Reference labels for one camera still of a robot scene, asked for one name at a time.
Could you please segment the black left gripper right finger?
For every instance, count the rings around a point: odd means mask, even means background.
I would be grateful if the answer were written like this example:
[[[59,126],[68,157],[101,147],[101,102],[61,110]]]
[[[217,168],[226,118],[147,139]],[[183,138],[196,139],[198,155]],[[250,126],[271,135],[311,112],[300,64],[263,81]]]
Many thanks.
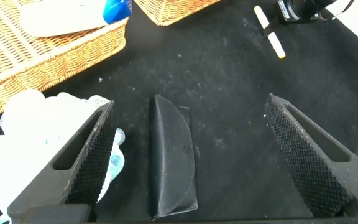
[[[269,94],[268,126],[314,217],[358,217],[358,156],[289,101]]]

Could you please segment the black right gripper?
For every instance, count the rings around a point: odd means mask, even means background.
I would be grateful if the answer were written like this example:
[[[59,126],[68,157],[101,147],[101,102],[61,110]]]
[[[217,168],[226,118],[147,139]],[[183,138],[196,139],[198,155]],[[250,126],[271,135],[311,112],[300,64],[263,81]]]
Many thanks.
[[[263,29],[264,36],[268,36],[273,32],[278,31],[283,27],[283,25],[289,25],[295,20],[287,0],[276,0],[273,6],[276,17],[269,22],[266,28]]]

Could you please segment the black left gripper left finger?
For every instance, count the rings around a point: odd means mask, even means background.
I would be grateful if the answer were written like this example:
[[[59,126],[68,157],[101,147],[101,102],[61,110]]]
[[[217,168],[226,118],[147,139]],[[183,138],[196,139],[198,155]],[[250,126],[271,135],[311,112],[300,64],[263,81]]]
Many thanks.
[[[8,206],[13,223],[86,223],[101,192],[117,122],[100,106]]]

